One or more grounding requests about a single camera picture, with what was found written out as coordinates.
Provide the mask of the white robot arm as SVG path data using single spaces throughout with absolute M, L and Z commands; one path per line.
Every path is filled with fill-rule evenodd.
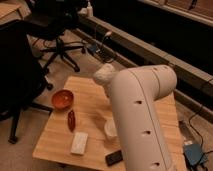
M 126 171 L 176 171 L 154 102 L 177 85 L 167 65 L 116 70 L 105 64 L 93 74 L 109 98 Z

